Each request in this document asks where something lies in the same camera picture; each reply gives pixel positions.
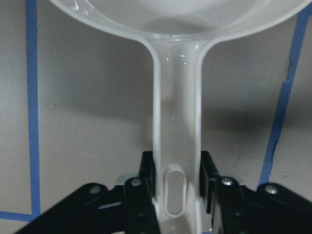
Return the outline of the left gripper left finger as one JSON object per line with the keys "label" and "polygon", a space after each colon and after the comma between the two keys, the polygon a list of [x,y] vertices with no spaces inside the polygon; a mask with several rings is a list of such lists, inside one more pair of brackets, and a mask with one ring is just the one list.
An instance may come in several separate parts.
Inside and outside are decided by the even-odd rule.
{"label": "left gripper left finger", "polygon": [[158,234],[152,198],[156,169],[151,151],[143,152],[139,172],[111,190],[88,183],[17,232],[19,234]]}

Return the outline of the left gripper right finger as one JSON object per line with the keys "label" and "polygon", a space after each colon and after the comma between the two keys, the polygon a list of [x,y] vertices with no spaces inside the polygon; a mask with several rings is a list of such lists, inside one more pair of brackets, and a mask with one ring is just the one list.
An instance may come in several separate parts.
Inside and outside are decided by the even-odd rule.
{"label": "left gripper right finger", "polygon": [[277,183],[255,191],[221,176],[207,151],[201,153],[200,196],[214,234],[310,234],[312,203]]}

